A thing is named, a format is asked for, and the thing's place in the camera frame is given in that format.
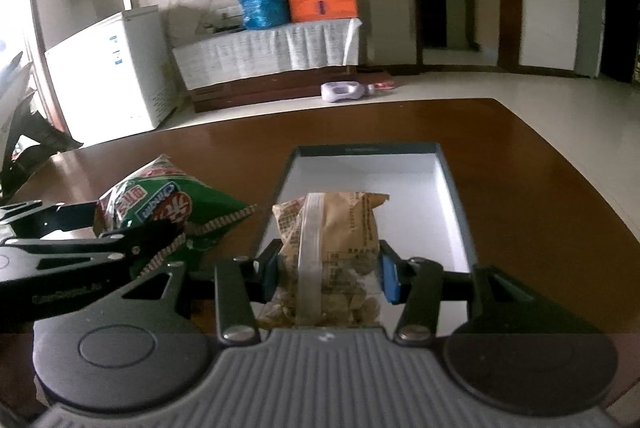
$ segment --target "green snack bag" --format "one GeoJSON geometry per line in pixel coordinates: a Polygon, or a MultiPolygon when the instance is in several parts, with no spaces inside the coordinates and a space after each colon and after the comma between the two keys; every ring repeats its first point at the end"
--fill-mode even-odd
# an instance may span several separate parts
{"type": "Polygon", "coordinates": [[[161,155],[101,196],[94,233],[98,236],[149,220],[171,220],[184,232],[154,257],[136,260],[131,275],[137,277],[165,261],[178,260],[193,271],[198,269],[202,254],[254,210],[255,206],[247,206],[190,177],[161,155]]]}

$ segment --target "snack bag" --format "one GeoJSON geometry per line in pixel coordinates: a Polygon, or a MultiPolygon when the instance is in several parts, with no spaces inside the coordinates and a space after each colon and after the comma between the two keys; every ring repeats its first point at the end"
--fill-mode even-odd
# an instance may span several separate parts
{"type": "Polygon", "coordinates": [[[375,193],[310,193],[276,204],[283,246],[278,288],[258,316],[263,329],[375,326],[380,287],[375,193]]]}
{"type": "Polygon", "coordinates": [[[94,233],[98,236],[149,220],[171,220],[183,227],[183,233],[152,259],[134,263],[132,276],[154,270],[165,260],[181,260],[188,270],[196,270],[202,254],[254,210],[255,206],[247,206],[190,177],[161,155],[101,196],[94,233]]]}

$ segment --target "ribbed gray surface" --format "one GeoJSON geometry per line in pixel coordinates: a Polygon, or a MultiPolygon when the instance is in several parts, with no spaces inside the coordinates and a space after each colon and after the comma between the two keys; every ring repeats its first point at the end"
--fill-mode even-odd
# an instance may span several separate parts
{"type": "Polygon", "coordinates": [[[276,330],[225,351],[188,395],[130,418],[62,407],[38,428],[614,428],[601,410],[564,418],[496,411],[450,382],[428,350],[401,348],[382,330],[276,330]]]}

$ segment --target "silver bolt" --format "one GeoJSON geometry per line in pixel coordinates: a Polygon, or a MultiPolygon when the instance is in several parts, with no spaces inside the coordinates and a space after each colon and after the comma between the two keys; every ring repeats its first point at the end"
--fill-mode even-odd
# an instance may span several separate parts
{"type": "Polygon", "coordinates": [[[398,332],[400,339],[404,342],[426,342],[433,335],[431,330],[422,325],[405,325],[398,332]]]}
{"type": "Polygon", "coordinates": [[[234,325],[222,333],[223,338],[234,343],[248,342],[254,336],[254,328],[248,325],[234,325]]]}

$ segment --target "open box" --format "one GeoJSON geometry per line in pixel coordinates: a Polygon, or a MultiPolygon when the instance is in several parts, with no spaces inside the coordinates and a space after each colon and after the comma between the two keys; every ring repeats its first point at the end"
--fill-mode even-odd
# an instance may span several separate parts
{"type": "MultiPolygon", "coordinates": [[[[292,153],[274,202],[307,193],[367,191],[390,200],[374,211],[378,236],[403,259],[414,256],[469,272],[476,253],[444,153],[436,143],[303,146],[292,153]]],[[[275,220],[265,224],[259,250],[280,238],[275,220]]],[[[380,320],[391,333],[403,305],[390,305],[380,293],[380,320]]],[[[466,322],[466,302],[443,302],[439,336],[466,322]]]]}

